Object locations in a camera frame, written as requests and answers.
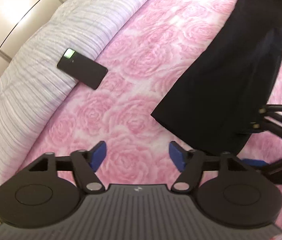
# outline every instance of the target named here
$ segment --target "pink floral bedsheet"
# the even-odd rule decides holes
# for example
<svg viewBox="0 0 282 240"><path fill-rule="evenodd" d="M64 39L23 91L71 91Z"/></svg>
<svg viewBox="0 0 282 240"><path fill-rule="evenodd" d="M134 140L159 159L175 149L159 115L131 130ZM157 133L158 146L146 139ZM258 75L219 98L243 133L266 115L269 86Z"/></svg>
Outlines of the pink floral bedsheet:
<svg viewBox="0 0 282 240"><path fill-rule="evenodd" d="M109 69L101 86L94 91L79 83L72 90L23 166L44 152L68 155L104 140L107 158L97 175L105 185L171 186L179 172L169 159L169 142L189 147L150 114L216 36L235 3L148 0L98 57ZM282 67L269 102L282 104ZM272 162L282 157L282 140L269 133L252 136L239 156ZM61 176L72 180L69 173ZM277 224L282 228L282 212Z"/></svg>

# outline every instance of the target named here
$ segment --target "black garment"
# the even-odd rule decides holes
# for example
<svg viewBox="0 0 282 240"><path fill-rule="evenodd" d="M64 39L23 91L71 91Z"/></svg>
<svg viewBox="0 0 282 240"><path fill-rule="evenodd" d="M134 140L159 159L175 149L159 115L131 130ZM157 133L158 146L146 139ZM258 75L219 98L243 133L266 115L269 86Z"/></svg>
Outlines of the black garment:
<svg viewBox="0 0 282 240"><path fill-rule="evenodd" d="M152 112L194 149L238 154L282 61L282 0L238 0L207 50Z"/></svg>

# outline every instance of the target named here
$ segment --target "phone screen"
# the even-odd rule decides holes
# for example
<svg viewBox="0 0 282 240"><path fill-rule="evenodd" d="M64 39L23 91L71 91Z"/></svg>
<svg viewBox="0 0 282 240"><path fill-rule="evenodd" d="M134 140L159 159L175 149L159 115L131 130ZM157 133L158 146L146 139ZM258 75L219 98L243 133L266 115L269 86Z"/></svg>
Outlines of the phone screen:
<svg viewBox="0 0 282 240"><path fill-rule="evenodd" d="M57 68L96 90L108 69L82 54L67 49L57 64Z"/></svg>

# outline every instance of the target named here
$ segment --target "white logo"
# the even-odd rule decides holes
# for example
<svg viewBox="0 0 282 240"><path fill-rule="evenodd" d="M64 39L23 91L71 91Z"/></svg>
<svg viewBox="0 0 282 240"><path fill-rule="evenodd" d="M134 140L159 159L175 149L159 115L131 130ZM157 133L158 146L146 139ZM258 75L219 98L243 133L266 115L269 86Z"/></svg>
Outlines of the white logo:
<svg viewBox="0 0 282 240"><path fill-rule="evenodd" d="M135 187L134 190L135 190L136 192L139 192L139 191L143 190L143 188L141 188L140 186L138 186L138 187Z"/></svg>

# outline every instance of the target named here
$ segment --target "bed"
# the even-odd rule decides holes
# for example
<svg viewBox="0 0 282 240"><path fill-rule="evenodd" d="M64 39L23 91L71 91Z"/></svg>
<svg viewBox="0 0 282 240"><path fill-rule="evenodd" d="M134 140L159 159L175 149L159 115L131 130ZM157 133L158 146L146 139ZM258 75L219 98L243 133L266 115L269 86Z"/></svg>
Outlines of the bed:
<svg viewBox="0 0 282 240"><path fill-rule="evenodd" d="M150 114L235 3L68 0L60 6L0 79L0 185L44 152L63 156L104 140L107 158L97 175L105 185L171 186L179 172L169 142L190 147ZM56 69L67 48L109 69L96 91ZM269 103L282 104L282 65ZM253 135L239 157L273 162L282 158L282 140ZM60 176L73 180L66 172ZM282 211L276 223L282 228Z"/></svg>

